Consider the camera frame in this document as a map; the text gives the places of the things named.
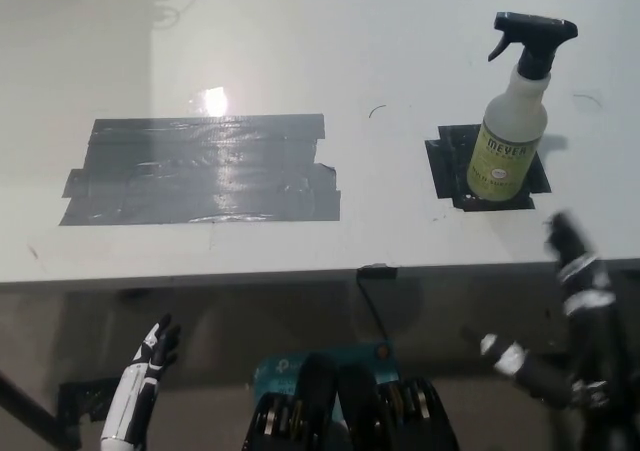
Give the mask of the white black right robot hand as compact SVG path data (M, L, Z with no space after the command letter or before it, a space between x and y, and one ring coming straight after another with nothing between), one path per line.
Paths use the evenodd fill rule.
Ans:
M616 295L606 267L568 213L554 214L548 229L568 325L569 370L563 372L495 333L464 327L461 335L497 373L532 397L557 409L602 412L619 399L620 365L611 344Z

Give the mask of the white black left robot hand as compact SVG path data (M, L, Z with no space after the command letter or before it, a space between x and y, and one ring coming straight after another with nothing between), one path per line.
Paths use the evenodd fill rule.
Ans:
M160 381L177 360L181 328L164 315L124 369L100 437L102 451L146 450Z

